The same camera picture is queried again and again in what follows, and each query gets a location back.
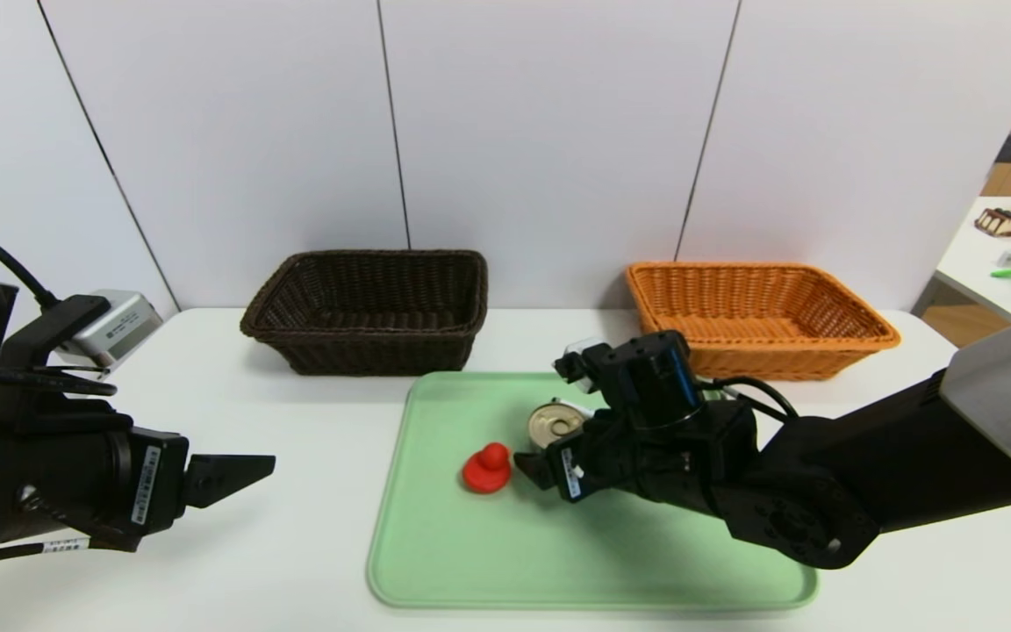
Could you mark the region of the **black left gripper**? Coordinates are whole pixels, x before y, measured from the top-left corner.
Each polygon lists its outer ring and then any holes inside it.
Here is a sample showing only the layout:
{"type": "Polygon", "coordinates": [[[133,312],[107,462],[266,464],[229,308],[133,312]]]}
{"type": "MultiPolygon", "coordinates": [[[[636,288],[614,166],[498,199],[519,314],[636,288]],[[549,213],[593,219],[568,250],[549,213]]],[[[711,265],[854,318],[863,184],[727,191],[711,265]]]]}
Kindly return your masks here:
{"type": "Polygon", "coordinates": [[[0,543],[60,529],[136,549],[183,504],[207,508],[276,471],[276,456],[192,455],[189,441],[143,427],[33,429],[0,457],[0,543]]]}

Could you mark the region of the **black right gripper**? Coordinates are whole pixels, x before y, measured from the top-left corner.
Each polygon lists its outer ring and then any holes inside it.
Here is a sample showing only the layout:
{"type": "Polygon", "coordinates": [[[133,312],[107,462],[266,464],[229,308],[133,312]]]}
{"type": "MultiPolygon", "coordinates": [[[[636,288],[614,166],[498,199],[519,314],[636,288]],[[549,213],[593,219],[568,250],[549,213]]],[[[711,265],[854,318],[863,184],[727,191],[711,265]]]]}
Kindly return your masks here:
{"type": "Polygon", "coordinates": [[[546,449],[513,453],[523,477],[541,491],[556,488],[571,504],[633,483],[639,463],[641,447],[615,427],[579,429],[546,449]]]}

